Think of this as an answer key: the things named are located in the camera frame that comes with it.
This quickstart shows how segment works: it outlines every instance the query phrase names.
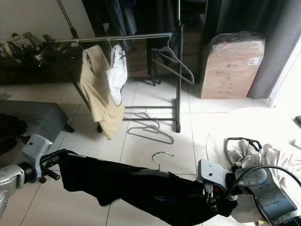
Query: clothes rack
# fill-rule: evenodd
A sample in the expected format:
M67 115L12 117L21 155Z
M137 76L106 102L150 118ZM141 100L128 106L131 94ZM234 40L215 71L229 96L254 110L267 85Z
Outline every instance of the clothes rack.
M60 40L51 40L48 36L44 36L44 38L50 44L62 44L62 43L73 43L73 42L98 42L98 41L108 41L108 40L134 40L134 39L150 39L150 38L162 38L162 37L178 37L178 53L179 53L179 60L182 61L182 51L183 51L183 24L181 24L180 18L180 0L177 1L177 19L178 19L178 31L177 32L167 32L167 33L157 33L157 34L141 34L141 35L125 35L125 36L103 36L103 37L95 37L95 38L83 38L83 39L60 39ZM89 103L86 100L84 94L82 93L79 85L77 84L74 77L69 72L67 66L62 60L60 52L57 50L55 45L52 45L56 55L61 62L64 70L66 71L68 77L71 79L73 85L75 86L76 90L80 94L81 98L84 100L87 107L90 109ZM178 73L182 74L182 66L181 64L178 65ZM157 70L153 70L153 75L151 79L153 84L159 84L159 82L154 81L154 77L157 75ZM158 120L158 121L175 121L175 128L176 132L181 132L181 123L180 123L180 104L181 104L181 78L177 77L177 84L176 84L176 98L175 103L173 106L126 106L126 109L174 109L175 110L175 117L172 118L124 118L125 121L151 121L151 120Z

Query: beige sweater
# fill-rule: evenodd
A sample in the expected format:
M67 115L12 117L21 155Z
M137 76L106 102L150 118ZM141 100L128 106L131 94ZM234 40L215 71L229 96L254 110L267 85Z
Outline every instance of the beige sweater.
M100 46L96 45L83 51L80 86L90 104L93 120L99 122L104 134L111 140L121 124L124 106L116 106L110 96L106 75L109 68Z

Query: rack wheel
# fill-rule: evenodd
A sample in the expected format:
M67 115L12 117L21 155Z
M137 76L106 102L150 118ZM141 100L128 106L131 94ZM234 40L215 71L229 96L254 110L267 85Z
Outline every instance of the rack wheel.
M175 131L176 131L177 133L180 133L180 132L181 132L181 125L180 125L180 124L178 124L178 125L175 126Z
M103 131L102 127L98 124L97 125L97 132L101 133Z

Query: cardboard box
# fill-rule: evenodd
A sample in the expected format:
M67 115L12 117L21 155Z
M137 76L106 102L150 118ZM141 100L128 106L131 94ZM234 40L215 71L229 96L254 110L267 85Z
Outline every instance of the cardboard box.
M264 38L250 32L214 37L205 60L201 98L245 98L262 61L264 46Z

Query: box label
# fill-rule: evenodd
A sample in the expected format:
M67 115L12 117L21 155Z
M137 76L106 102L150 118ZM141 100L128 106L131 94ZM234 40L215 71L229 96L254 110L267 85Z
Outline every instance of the box label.
M260 65L261 61L262 61L262 57L261 56L250 57L248 65L258 66L258 65Z

